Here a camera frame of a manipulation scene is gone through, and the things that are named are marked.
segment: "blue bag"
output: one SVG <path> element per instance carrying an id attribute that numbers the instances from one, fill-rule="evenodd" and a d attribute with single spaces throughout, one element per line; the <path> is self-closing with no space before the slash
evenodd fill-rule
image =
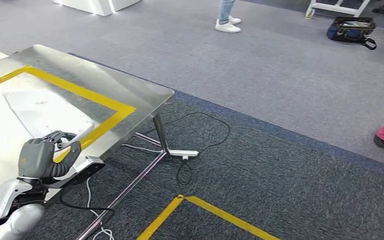
<path id="1" fill-rule="evenodd" d="M 370 50 L 375 50 L 376 42 L 369 37 L 375 28 L 376 23 L 371 17 L 337 17 L 326 35 L 330 40 L 361 44 Z"/>

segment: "black cable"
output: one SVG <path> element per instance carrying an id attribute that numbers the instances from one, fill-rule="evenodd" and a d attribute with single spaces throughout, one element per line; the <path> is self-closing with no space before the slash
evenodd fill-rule
<path id="1" fill-rule="evenodd" d="M 61 205 L 64 205 L 66 207 L 69 207 L 69 208 L 72 208 L 72 209 L 80 209 L 80 210 L 96 210 L 96 211 L 109 211 L 110 212 L 110 215 L 109 217 L 106 219 L 106 221 L 101 221 L 101 227 L 103 227 L 105 224 L 107 224 L 111 218 L 114 216 L 115 212 L 114 209 L 112 208 L 107 208 L 107 207 L 84 207 L 84 206 L 76 206 L 76 205 L 72 205 L 66 201 L 64 201 L 63 199 L 63 193 L 64 193 L 64 190 L 65 188 L 61 188 L 61 191 L 59 192 L 58 194 L 58 201 L 46 201 L 46 200 L 33 200 L 33 201 L 27 201 L 27 202 L 20 202 L 20 203 L 17 203 L 19 206 L 20 205 L 26 205 L 26 204 L 31 204 L 31 203 L 37 203 L 37 202 L 41 202 L 41 203 L 52 203 L 52 204 L 61 204 Z M 99 228 L 97 227 L 93 232 L 91 232 L 89 235 L 92 236 L 96 233 L 96 231 L 99 230 Z"/>
<path id="2" fill-rule="evenodd" d="M 202 114 L 202 115 L 205 115 L 205 116 L 207 116 L 207 117 L 209 117 L 209 118 L 212 118 L 212 119 L 214 119 L 214 120 L 219 121 L 220 123 L 224 124 L 224 125 L 227 127 L 227 133 L 226 133 L 226 136 L 223 138 L 223 140 L 221 140 L 221 141 L 218 142 L 218 143 L 208 145 L 208 146 L 206 146 L 204 149 L 202 149 L 201 151 L 199 151 L 199 155 L 198 155 L 196 158 L 197 158 L 197 159 L 200 159 L 201 156 L 202 156 L 202 154 L 203 154 L 206 150 L 208 150 L 209 148 L 211 148 L 211 147 L 215 147 L 215 146 L 218 146 L 218 145 L 221 145 L 221 144 L 223 144 L 224 142 L 226 142 L 226 140 L 228 139 L 228 137 L 229 137 L 229 135 L 230 135 L 230 133 L 231 133 L 231 126 L 230 126 L 229 124 L 227 124 L 225 121 L 223 121 L 223 120 L 221 120 L 221 119 L 218 119 L 218 118 L 216 118 L 216 117 L 214 117 L 214 116 L 211 116 L 211 115 L 209 115 L 209 114 L 203 113 L 203 112 L 192 112 L 192 113 L 186 114 L 186 115 L 184 115 L 184 116 L 182 116 L 181 118 L 178 118 L 178 119 L 176 119 L 176 120 L 173 120 L 173 121 L 169 121 L 169 122 L 163 123 L 162 125 L 165 126 L 165 125 L 173 124 L 173 123 L 175 123 L 175 122 L 178 122 L 178 121 L 180 121 L 180 120 L 182 120 L 182 119 L 184 119 L 184 118 L 186 118 L 186 117 L 189 117 L 189 116 L 191 116 L 191 115 L 195 115 L 195 114 Z M 153 129 L 151 129 L 151 130 L 148 130 L 148 131 L 145 131 L 145 132 L 143 132 L 143 133 L 141 133 L 141 134 L 142 134 L 142 135 L 145 135 L 145 134 L 148 134 L 148 133 L 150 133 L 150 132 L 152 132 L 152 131 L 154 131 L 154 130 L 155 130 L 155 128 L 153 128 Z M 178 168 L 178 170 L 177 170 L 177 173 L 176 173 L 176 182 L 178 182 L 178 183 L 181 184 L 181 185 L 186 186 L 186 185 L 188 185 L 189 183 L 191 183 L 191 181 L 192 181 L 192 175 L 193 175 L 193 174 L 192 174 L 192 168 L 191 168 L 191 166 L 189 166 L 189 164 L 188 164 L 189 159 L 182 159 L 181 161 L 182 161 L 182 162 L 181 162 L 181 164 L 180 164 L 180 166 L 179 166 L 179 168 Z M 190 176 L 190 177 L 189 177 L 189 180 L 188 180 L 188 181 L 186 181 L 186 182 L 181 182 L 181 181 L 179 180 L 179 174 L 180 174 L 180 171 L 182 170 L 182 168 L 183 168 L 184 166 L 186 166 L 186 167 L 188 168 L 189 176 Z"/>
<path id="3" fill-rule="evenodd" d="M 114 211 L 114 209 L 112 208 L 107 208 L 107 207 L 84 207 L 84 206 L 76 206 L 76 205 L 72 205 L 66 201 L 63 200 L 63 193 L 64 193 L 64 190 L 65 188 L 61 188 L 61 191 L 59 192 L 59 195 L 58 195 L 58 200 L 59 200 L 59 204 L 62 204 L 64 206 L 67 206 L 69 208 L 73 208 L 73 209 L 81 209 L 81 210 L 97 210 L 97 211 L 109 211 L 110 214 L 109 214 L 109 217 L 106 219 L 106 221 L 101 221 L 101 224 L 100 226 L 103 227 L 105 224 L 107 224 L 111 218 L 113 218 L 114 214 L 116 213 L 116 211 Z M 99 227 L 96 227 L 95 230 L 91 233 L 89 233 L 89 235 L 87 236 L 87 238 L 89 236 L 93 236 L 100 228 Z"/>
<path id="4" fill-rule="evenodd" d="M 64 205 L 64 206 L 67 206 L 69 208 L 73 208 L 73 209 L 82 209 L 82 210 L 98 210 L 98 211 L 110 211 L 112 213 L 114 213 L 114 209 L 112 208 L 107 208 L 107 207 L 86 207 L 86 206 L 76 206 L 76 205 L 72 205 L 66 201 L 64 201 L 63 199 L 63 193 L 65 191 L 66 188 L 61 188 L 61 191 L 58 195 L 58 201 L 60 204 Z"/>

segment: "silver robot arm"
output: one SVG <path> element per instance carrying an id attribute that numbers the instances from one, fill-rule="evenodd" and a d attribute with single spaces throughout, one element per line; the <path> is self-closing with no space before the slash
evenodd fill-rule
<path id="1" fill-rule="evenodd" d="M 82 151 L 78 141 L 59 162 L 54 162 L 55 145 L 61 138 L 71 140 L 74 134 L 55 131 L 43 138 L 27 141 L 18 160 L 19 177 L 0 186 L 0 240 L 23 240 L 45 215 L 44 200 L 49 189 L 61 189 L 77 185 L 95 174 L 103 162 L 96 157 L 73 167 L 74 174 L 63 180 L 55 178 L 66 175 Z"/>

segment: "dark gray carpet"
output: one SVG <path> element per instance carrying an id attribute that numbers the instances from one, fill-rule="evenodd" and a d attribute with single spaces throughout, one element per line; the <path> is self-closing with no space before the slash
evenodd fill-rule
<path id="1" fill-rule="evenodd" d="M 305 13 L 310 4 L 310 0 L 242 0 L 245 2 L 263 4 L 272 7 L 278 7 L 282 9 L 288 9 Z M 338 0 L 317 0 L 318 3 L 335 5 Z M 341 4 L 342 7 L 358 9 L 363 1 L 362 0 L 344 0 Z M 372 0 L 368 3 L 367 7 L 361 13 L 360 17 L 372 17 L 379 27 L 384 28 L 384 15 L 373 13 L 372 10 L 384 5 L 384 0 L 376 1 Z M 339 16 L 349 16 L 349 14 L 327 11 L 323 9 L 315 10 L 316 16 L 323 16 L 328 18 L 335 18 Z"/>
<path id="2" fill-rule="evenodd" d="M 134 239 L 177 194 L 184 194 L 283 240 L 384 240 L 384 164 L 181 92 L 162 115 L 169 122 L 194 112 L 226 121 L 231 126 L 227 141 L 189 162 L 193 178 L 187 186 L 175 180 L 177 159 L 159 164 L 106 225 L 116 239 Z M 166 126 L 174 149 L 202 150 L 219 142 L 226 130 L 220 122 L 199 114 Z M 152 148 L 137 138 L 129 143 Z M 153 157 L 120 148 L 90 181 L 92 205 L 107 205 Z M 187 176 L 183 172 L 181 180 Z M 85 205 L 85 185 L 76 186 L 64 199 Z M 89 211 L 54 205 L 27 240 L 73 239 L 92 220 Z M 152 239 L 247 240 L 253 236 L 183 202 Z"/>

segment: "white sneaker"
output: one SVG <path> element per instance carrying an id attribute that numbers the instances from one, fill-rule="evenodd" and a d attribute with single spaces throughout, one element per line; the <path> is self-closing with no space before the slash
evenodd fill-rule
<path id="1" fill-rule="evenodd" d="M 215 24 L 215 30 L 226 32 L 226 33 L 239 33 L 241 31 L 239 27 L 234 26 L 230 22 L 226 24 L 220 24 L 218 19 L 217 19 L 217 23 Z"/>
<path id="2" fill-rule="evenodd" d="M 232 16 L 229 16 L 229 23 L 230 24 L 238 24 L 240 22 L 242 22 L 242 20 L 240 18 L 234 18 Z"/>

